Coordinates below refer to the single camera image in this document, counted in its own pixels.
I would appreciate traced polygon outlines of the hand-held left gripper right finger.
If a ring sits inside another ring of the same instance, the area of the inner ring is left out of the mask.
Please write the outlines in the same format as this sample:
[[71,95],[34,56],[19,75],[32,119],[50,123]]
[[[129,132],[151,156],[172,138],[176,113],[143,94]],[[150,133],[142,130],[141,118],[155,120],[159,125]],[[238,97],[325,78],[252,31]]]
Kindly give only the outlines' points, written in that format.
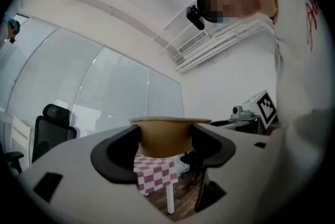
[[254,135],[207,124],[190,127],[204,173],[191,223],[254,223],[279,160],[282,134]]

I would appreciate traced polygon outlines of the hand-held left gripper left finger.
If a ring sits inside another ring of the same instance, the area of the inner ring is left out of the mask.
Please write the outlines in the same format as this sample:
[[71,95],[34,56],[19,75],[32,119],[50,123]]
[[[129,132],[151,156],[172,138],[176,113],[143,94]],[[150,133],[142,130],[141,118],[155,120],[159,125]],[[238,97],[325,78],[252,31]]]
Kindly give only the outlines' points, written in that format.
[[[120,127],[64,142],[24,170],[18,181],[42,211],[61,224],[173,224],[136,185],[113,184],[92,166],[92,149],[124,130]],[[50,202],[33,190],[48,172],[63,176]]]

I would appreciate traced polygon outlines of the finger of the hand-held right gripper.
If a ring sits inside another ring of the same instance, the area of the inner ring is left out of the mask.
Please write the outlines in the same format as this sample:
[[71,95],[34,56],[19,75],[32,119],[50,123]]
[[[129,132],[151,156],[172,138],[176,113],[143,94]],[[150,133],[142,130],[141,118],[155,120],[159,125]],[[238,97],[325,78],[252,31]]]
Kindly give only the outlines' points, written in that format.
[[252,120],[221,120],[210,123],[215,127],[222,127],[233,131],[262,135],[262,122],[258,118]]

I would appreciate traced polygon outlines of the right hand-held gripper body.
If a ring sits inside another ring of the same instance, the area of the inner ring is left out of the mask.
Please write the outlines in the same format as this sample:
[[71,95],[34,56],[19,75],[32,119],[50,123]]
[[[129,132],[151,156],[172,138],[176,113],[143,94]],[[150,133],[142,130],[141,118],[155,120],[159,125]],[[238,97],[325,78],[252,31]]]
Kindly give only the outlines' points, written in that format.
[[264,129],[267,129],[276,117],[275,105],[267,90],[259,92],[240,106],[232,109],[230,119],[252,121],[259,119]]

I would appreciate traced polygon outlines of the brown plastic tray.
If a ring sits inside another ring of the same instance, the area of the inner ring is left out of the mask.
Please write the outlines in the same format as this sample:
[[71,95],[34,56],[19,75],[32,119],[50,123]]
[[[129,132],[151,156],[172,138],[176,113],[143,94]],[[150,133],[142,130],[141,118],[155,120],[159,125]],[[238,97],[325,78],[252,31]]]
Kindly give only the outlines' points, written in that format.
[[139,117],[129,120],[140,128],[139,152],[151,158],[169,158],[193,149],[192,124],[210,124],[210,119]]

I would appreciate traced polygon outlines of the person's right forearm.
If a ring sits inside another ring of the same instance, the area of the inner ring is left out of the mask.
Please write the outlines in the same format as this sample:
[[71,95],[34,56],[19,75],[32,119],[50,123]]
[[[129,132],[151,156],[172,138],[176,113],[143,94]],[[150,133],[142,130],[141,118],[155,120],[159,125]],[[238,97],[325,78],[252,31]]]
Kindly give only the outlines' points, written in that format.
[[276,129],[278,129],[280,126],[276,123],[276,124],[271,124],[268,126],[268,128],[266,129],[265,135],[266,136],[270,136],[272,134],[272,132]]

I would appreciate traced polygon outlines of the black mesh office chair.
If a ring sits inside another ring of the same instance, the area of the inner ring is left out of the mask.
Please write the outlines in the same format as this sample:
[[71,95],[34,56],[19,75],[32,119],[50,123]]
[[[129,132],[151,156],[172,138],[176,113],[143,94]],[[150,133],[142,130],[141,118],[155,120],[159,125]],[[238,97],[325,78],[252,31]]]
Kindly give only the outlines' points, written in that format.
[[70,126],[70,111],[48,104],[36,118],[32,161],[36,161],[57,145],[75,139],[77,130]]

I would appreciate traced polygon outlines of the person's grey sweatshirt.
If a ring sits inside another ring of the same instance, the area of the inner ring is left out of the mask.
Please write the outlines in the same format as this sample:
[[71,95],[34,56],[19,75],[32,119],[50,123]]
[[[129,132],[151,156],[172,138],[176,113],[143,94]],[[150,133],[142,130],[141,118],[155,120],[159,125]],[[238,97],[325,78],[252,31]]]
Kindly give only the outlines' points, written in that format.
[[307,185],[335,124],[335,42],[317,0],[278,0],[274,30],[280,127],[264,149],[270,176],[256,221],[283,208]]

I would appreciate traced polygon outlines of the white window blinds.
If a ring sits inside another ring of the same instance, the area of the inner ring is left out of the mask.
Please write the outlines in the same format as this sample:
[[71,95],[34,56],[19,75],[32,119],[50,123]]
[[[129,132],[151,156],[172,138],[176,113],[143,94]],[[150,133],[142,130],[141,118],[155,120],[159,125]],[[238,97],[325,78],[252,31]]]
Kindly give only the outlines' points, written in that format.
[[106,46],[37,19],[0,49],[0,108],[34,127],[48,104],[83,137],[142,116],[183,117],[180,84]]

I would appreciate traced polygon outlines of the white ceiling air vent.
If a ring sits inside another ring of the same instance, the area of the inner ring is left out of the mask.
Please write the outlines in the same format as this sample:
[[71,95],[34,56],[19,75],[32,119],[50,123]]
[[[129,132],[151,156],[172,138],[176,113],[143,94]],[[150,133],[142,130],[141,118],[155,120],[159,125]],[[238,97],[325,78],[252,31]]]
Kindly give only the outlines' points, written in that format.
[[208,37],[207,32],[205,30],[202,30],[178,49],[179,54],[185,53],[186,51],[191,49],[194,45],[204,40],[206,37]]

